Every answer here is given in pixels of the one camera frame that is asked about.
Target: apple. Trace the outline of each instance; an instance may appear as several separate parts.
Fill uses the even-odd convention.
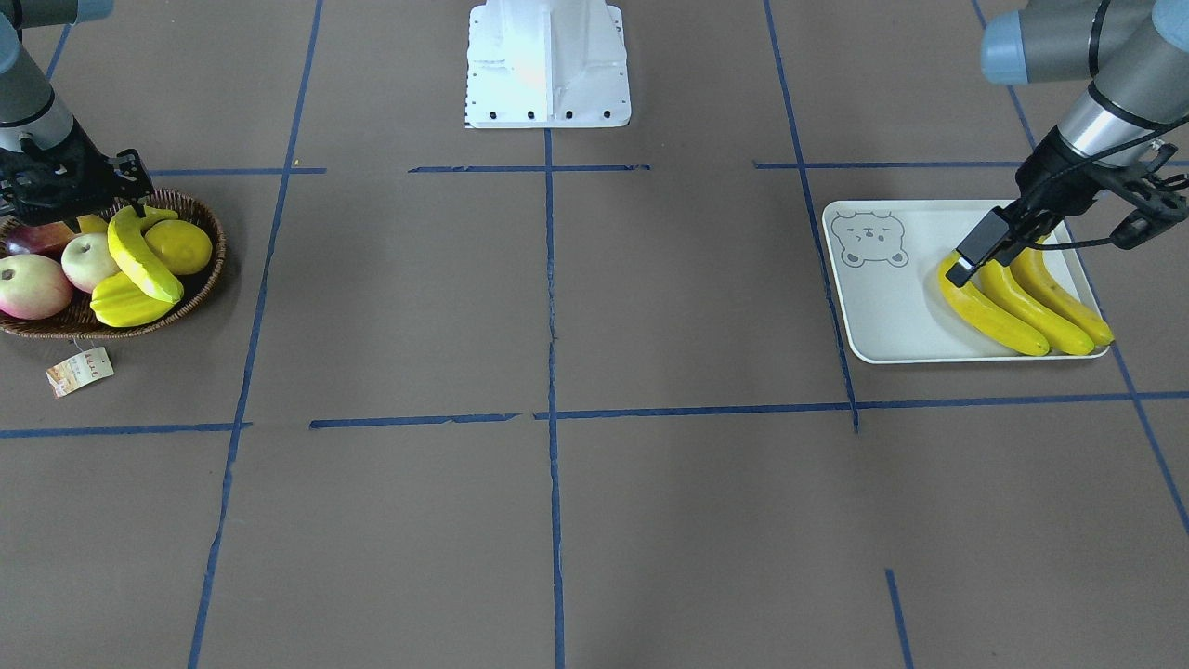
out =
[[[75,232],[64,222],[50,222],[46,225],[18,225],[5,238],[5,248],[8,253],[40,253],[43,255],[57,257],[62,248],[74,239]]]
[[[74,288],[54,258],[20,254],[0,258],[0,310],[13,317],[50,317],[70,304]]]
[[[62,270],[70,283],[83,292],[94,292],[95,285],[120,271],[120,265],[107,251],[107,233],[80,234],[62,250]]]

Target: red apple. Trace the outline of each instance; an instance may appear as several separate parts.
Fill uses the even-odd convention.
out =
[[[13,317],[50,317],[70,304],[74,288],[52,258],[20,254],[0,258],[0,310]]]
[[[74,239],[75,233],[64,222],[49,222],[46,225],[18,225],[5,238],[5,247],[8,253],[40,253],[43,255],[57,257],[62,248]]]

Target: black cable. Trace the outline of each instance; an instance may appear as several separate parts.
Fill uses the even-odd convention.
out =
[[[1101,160],[1102,158],[1106,158],[1107,156],[1113,156],[1113,154],[1120,152],[1120,151],[1126,151],[1127,149],[1132,149],[1134,146],[1139,146],[1140,144],[1145,144],[1147,141],[1151,141],[1151,140],[1160,137],[1162,134],[1166,134],[1166,133],[1169,133],[1169,132],[1171,132],[1171,131],[1181,127],[1182,125],[1184,125],[1187,122],[1189,122],[1189,115],[1181,116],[1179,119],[1177,119],[1177,120],[1175,120],[1172,122],[1168,122],[1168,124],[1163,124],[1163,125],[1156,126],[1151,132],[1149,132],[1147,134],[1144,134],[1143,137],[1139,137],[1137,139],[1132,139],[1131,141],[1125,141],[1122,144],[1118,144],[1115,146],[1111,146],[1109,149],[1103,149],[1103,150],[1099,151],[1097,153],[1094,153],[1093,156],[1087,156],[1087,157],[1084,157],[1084,158],[1082,158],[1082,159],[1080,159],[1080,160],[1077,160],[1075,163],[1071,163],[1068,166],[1065,166],[1064,169],[1059,169],[1059,170],[1050,173],[1045,178],[1040,179],[1039,183],[1037,183],[1036,185],[1033,185],[1032,188],[1030,188],[1027,193],[1025,193],[1024,195],[1021,195],[1020,200],[1026,202],[1040,188],[1048,185],[1049,183],[1051,183],[1051,182],[1053,182],[1053,181],[1056,181],[1056,179],[1058,179],[1058,178],[1061,178],[1061,177],[1063,177],[1063,176],[1065,176],[1068,173],[1072,173],[1072,172],[1082,169],[1083,166],[1086,166],[1086,165],[1088,165],[1090,163],[1095,163],[1097,160]],[[1061,242],[1061,244],[1038,244],[1038,242],[1032,241],[1032,240],[1026,240],[1024,244],[1027,247],[1036,248],[1038,251],[1063,251],[1063,250],[1067,250],[1067,248],[1087,248],[1087,247],[1090,247],[1090,246],[1102,246],[1105,244],[1112,244],[1112,242],[1113,241],[1111,240],[1109,236],[1102,236],[1100,239],[1087,239],[1086,241],[1064,241],[1064,242]]]
[[[1090,24],[1090,52],[1087,64],[1090,68],[1092,78],[1099,76],[1099,45],[1102,40],[1102,24],[1107,18],[1107,8],[1109,6],[1111,0],[1102,0],[1099,5],[1099,11],[1094,13],[1094,23]]]
[[[17,42],[25,43],[25,8],[20,6],[20,0],[12,0],[12,26],[17,29]]]

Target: lemon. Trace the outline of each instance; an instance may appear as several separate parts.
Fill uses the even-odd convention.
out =
[[[163,220],[145,232],[145,242],[176,276],[197,273],[210,261],[210,236],[184,220]]]

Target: white tray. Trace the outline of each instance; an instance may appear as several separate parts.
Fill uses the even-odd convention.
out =
[[[822,213],[850,351],[872,365],[1095,359],[1025,356],[963,321],[937,288],[937,265],[982,216],[1006,200],[851,200]],[[1052,239],[1069,241],[1062,222]],[[1075,251],[1049,251],[1053,278],[1099,311]]]

